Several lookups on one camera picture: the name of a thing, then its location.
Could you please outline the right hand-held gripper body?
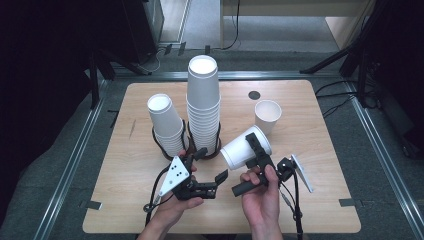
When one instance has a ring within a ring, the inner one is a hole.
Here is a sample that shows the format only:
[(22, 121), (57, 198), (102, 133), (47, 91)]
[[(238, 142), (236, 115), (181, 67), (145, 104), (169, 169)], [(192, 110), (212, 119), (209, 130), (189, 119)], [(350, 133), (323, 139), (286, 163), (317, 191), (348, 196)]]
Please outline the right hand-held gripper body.
[[(266, 165), (271, 165), (271, 159), (267, 158), (260, 162), (258, 159), (252, 160), (252, 163), (254, 166), (259, 166), (261, 168), (261, 172), (257, 175), (259, 179), (259, 184), (257, 186), (266, 185), (268, 183), (268, 180), (265, 176), (264, 167)], [(298, 176), (303, 183), (305, 184), (306, 188), (310, 193), (314, 191), (308, 177), (306, 176), (304, 172), (303, 166), (298, 161), (297, 157), (292, 154), (290, 158), (283, 158), (275, 167), (275, 171), (277, 174), (277, 177), (279, 178), (279, 183), (282, 184), (283, 182), (286, 182), (290, 177)], [(232, 192), (235, 197), (238, 197), (244, 193), (247, 193), (248, 191), (254, 189), (257, 187), (255, 184), (251, 182), (242, 182), (232, 188)]]

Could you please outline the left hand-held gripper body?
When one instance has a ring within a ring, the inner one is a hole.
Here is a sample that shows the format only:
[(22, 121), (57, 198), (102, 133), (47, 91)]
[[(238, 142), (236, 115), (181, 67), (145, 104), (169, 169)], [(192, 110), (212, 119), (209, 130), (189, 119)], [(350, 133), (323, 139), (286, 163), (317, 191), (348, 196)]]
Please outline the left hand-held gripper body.
[(175, 156), (173, 158), (159, 190), (160, 197), (169, 192), (172, 192), (178, 200), (183, 201), (196, 197), (202, 199), (214, 199), (216, 197), (216, 183), (199, 183), (192, 178), (193, 160), (193, 156), (185, 158)]

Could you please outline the black wire cup holder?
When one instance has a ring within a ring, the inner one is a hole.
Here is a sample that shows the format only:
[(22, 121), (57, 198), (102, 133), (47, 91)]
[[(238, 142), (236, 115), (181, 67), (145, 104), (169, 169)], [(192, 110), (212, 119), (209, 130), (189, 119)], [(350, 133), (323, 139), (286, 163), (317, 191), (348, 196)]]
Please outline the black wire cup holder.
[[(207, 149), (207, 153), (204, 156), (205, 160), (212, 159), (219, 154), (219, 150), (221, 149), (220, 131), (221, 125), (218, 125), (218, 129), (213, 135), (214, 147)], [(151, 133), (153, 140), (160, 148), (163, 156), (169, 161), (180, 150), (185, 150), (187, 154), (192, 154), (200, 150), (200, 145), (194, 142), (194, 135), (190, 130), (190, 125), (184, 119), (181, 120), (181, 129), (171, 137), (162, 137), (155, 132), (155, 129), (152, 129)]]

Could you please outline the white paper cup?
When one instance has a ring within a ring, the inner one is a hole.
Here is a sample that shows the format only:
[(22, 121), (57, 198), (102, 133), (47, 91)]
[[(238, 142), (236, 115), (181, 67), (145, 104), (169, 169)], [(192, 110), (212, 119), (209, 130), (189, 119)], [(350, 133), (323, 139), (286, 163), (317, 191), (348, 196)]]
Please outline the white paper cup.
[(268, 135), (282, 116), (280, 105), (273, 100), (262, 100), (255, 105), (255, 125)]
[(221, 148), (220, 152), (230, 170), (236, 170), (240, 167), (243, 167), (248, 160), (251, 160), (255, 157), (254, 150), (246, 140), (246, 137), (251, 133), (256, 136), (260, 146), (265, 150), (265, 152), (269, 155), (272, 154), (272, 148), (266, 135), (259, 127), (253, 125)]

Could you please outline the tall stack of white cups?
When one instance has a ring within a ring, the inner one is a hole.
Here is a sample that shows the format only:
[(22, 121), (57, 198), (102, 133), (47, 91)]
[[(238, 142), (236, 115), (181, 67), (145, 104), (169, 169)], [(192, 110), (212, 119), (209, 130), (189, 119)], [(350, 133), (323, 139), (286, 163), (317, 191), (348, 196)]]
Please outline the tall stack of white cups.
[(188, 64), (187, 113), (194, 142), (213, 148), (213, 135), (220, 125), (221, 94), (217, 62), (208, 55), (193, 57)]

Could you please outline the person's left hand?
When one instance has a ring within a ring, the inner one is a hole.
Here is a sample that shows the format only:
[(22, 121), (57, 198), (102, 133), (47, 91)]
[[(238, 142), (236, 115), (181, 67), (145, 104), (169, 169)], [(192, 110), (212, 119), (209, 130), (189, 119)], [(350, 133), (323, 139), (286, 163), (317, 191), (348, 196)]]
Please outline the person's left hand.
[(204, 203), (200, 197), (189, 200), (178, 200), (170, 191), (164, 196), (164, 200), (157, 208), (151, 222), (158, 224), (163, 229), (170, 229), (182, 217), (186, 210), (193, 209)]

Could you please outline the person's right hand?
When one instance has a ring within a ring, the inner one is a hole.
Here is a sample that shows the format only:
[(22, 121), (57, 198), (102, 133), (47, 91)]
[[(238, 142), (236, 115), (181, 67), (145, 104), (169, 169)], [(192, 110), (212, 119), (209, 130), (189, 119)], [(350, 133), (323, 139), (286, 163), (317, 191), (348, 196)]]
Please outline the person's right hand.
[[(241, 182), (259, 184), (257, 174), (258, 167), (254, 167), (240, 176)], [(255, 230), (280, 231), (279, 214), (279, 186), (278, 177), (274, 168), (270, 165), (265, 167), (267, 186), (257, 186), (242, 195), (242, 209), (249, 223), (251, 233)]]

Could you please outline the short stack of white cups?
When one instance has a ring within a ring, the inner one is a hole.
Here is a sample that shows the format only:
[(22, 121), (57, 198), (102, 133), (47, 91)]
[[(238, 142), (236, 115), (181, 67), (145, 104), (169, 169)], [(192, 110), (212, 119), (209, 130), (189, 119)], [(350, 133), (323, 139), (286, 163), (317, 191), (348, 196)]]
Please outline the short stack of white cups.
[(147, 102), (153, 124), (152, 135), (167, 158), (189, 148), (185, 121), (175, 109), (171, 98), (164, 93), (151, 96)]

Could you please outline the grey tape piece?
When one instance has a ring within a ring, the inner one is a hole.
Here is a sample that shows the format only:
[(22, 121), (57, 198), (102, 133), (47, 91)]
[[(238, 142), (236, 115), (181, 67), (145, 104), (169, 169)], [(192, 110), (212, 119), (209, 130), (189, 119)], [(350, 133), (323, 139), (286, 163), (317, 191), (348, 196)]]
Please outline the grey tape piece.
[(102, 207), (102, 203), (97, 201), (91, 201), (91, 200), (81, 201), (79, 204), (79, 207), (84, 209), (100, 210)]
[(363, 203), (361, 200), (355, 200), (353, 198), (340, 199), (339, 204), (341, 207), (350, 207), (350, 206), (362, 207), (363, 206)]

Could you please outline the black tripod stand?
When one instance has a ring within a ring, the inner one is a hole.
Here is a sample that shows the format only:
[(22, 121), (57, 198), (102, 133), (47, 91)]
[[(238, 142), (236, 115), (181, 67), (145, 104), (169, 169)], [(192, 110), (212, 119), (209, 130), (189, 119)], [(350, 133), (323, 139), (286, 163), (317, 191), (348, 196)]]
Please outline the black tripod stand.
[(377, 0), (377, 6), (374, 8), (371, 16), (365, 22), (359, 36), (347, 47), (322, 60), (316, 65), (300, 70), (300, 74), (315, 74), (328, 65), (345, 58), (342, 66), (339, 68), (339, 74), (342, 77), (351, 77), (353, 72), (358, 69), (358, 81), (356, 86), (356, 97), (362, 107), (366, 108), (366, 80), (367, 66), (369, 63), (369, 50), (371, 43), (376, 39), (377, 28), (381, 23), (382, 15), (388, 6), (390, 0)]

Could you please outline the black stand legs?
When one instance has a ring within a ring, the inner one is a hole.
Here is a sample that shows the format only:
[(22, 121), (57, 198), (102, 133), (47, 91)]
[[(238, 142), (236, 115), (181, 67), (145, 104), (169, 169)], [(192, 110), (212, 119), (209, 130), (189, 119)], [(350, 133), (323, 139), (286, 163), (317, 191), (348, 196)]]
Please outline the black stand legs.
[(92, 85), (91, 89), (91, 109), (94, 109), (100, 102), (100, 90), (98, 83), (98, 73), (101, 73), (106, 79), (113, 80), (116, 76), (112, 67), (112, 62), (116, 62), (125, 69), (137, 75), (150, 75), (151, 71), (142, 70), (129, 61), (113, 54), (107, 50), (93, 50), (89, 55), (89, 79)]

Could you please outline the black cabinet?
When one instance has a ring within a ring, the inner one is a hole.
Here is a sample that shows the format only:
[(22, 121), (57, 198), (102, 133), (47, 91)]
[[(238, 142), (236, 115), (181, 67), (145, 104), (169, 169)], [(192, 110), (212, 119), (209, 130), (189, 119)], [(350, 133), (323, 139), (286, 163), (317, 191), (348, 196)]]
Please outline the black cabinet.
[(141, 63), (158, 51), (164, 25), (164, 14), (160, 0), (122, 0), (129, 24), (132, 43)]

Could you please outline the light wooden desk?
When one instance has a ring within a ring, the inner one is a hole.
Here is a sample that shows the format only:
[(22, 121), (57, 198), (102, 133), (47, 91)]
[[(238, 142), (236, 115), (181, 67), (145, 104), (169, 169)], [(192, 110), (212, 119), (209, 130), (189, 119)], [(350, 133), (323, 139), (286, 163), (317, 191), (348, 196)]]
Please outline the light wooden desk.
[(373, 12), (376, 0), (219, 0), (220, 40), (225, 16), (324, 17), (337, 46), (345, 48), (358, 35), (361, 21)]

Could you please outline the dark curtain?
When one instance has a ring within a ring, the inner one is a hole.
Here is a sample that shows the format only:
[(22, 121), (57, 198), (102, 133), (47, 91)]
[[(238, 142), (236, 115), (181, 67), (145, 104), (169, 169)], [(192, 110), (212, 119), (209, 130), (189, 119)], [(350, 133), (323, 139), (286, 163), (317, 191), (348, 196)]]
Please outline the dark curtain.
[(0, 223), (19, 175), (92, 88), (65, 0), (0, 0)]

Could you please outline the aluminium floor rail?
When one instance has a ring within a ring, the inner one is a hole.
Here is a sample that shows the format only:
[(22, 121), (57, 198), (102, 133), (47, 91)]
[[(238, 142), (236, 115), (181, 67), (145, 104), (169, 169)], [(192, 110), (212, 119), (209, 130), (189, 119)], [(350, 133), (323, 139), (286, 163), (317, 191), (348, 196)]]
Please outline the aluminium floor rail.
[(55, 225), (56, 219), (62, 209), (75, 173), (78, 169), (82, 155), (87, 146), (88, 140), (100, 115), (102, 107), (104, 105), (104, 98), (109, 88), (109, 81), (102, 80), (100, 82), (100, 100), (99, 102), (89, 111), (89, 114), (84, 122), (82, 130), (77, 138), (77, 141), (73, 147), (70, 157), (68, 158), (67, 164), (60, 177), (60, 180), (51, 196), (46, 211), (41, 219), (41, 222), (37, 228), (37, 231), (32, 240), (48, 240), (50, 233)]
[(401, 177), (386, 144), (376, 129), (369, 110), (363, 108), (357, 98), (352, 101), (352, 105), (414, 236), (417, 240), (424, 240), (424, 215), (421, 213), (417, 202), (413, 199), (404, 179)]
[[(222, 81), (257, 81), (257, 80), (292, 80), (310, 78), (339, 78), (337, 71), (324, 71), (314, 74), (302, 74), (299, 71), (220, 71), (218, 78)], [(155, 72), (137, 75), (132, 72), (118, 73), (118, 80), (130, 79), (137, 82), (183, 82), (188, 79), (187, 72)]]

